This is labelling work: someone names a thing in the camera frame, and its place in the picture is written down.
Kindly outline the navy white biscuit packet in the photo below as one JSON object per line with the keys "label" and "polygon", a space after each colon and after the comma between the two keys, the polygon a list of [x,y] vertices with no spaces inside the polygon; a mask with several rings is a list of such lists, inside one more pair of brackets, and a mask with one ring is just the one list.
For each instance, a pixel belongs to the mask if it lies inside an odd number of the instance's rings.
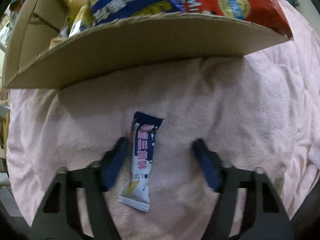
{"label": "navy white biscuit packet", "polygon": [[133,145],[130,177],[119,194],[119,202],[149,212],[149,179],[153,163],[157,131],[163,119],[142,112],[133,116]]}

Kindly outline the pink bed duvet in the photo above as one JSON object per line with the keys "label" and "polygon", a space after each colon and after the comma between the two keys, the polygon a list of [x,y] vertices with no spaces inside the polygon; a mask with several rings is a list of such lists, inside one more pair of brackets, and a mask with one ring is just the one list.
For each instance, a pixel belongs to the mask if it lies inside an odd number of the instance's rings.
{"label": "pink bed duvet", "polygon": [[238,168],[262,167],[292,217],[319,179],[319,36],[278,0],[293,40],[244,57],[117,71],[63,90],[13,89],[7,150],[14,198],[28,224],[60,167],[84,168],[129,136],[133,116],[163,119],[149,180],[150,211],[120,204],[131,160],[105,197],[123,239],[200,239],[217,194],[191,145],[202,138]]}

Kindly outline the brown cardboard box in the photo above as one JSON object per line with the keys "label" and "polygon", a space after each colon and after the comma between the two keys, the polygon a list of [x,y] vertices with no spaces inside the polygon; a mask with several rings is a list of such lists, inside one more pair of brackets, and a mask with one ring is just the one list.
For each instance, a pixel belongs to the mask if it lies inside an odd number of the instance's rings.
{"label": "brown cardboard box", "polygon": [[242,20],[170,13],[115,20],[50,46],[64,26],[59,0],[26,0],[5,54],[5,88],[64,88],[116,70],[191,57],[244,56],[289,36]]}

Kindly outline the yellow snack bag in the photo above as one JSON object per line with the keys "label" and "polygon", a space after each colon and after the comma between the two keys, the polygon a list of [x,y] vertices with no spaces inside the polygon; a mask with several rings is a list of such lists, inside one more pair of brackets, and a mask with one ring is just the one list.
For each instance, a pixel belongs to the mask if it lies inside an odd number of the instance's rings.
{"label": "yellow snack bag", "polygon": [[52,38],[49,48],[57,46],[68,38],[93,27],[94,19],[90,0],[62,0],[67,6],[66,24],[59,35]]}

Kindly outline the red snack bag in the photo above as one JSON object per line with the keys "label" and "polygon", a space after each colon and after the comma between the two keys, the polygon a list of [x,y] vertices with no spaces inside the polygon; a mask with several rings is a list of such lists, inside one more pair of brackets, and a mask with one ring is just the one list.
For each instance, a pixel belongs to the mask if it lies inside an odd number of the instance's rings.
{"label": "red snack bag", "polygon": [[277,0],[176,0],[186,12],[224,16],[253,22],[292,38],[293,34]]}

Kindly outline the blue snack bag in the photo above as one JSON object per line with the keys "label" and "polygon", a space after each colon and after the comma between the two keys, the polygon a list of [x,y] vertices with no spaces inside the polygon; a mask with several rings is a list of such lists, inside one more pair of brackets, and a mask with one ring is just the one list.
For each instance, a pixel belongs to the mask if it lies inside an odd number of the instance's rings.
{"label": "blue snack bag", "polygon": [[175,0],[90,0],[94,25],[121,18],[184,12]]}

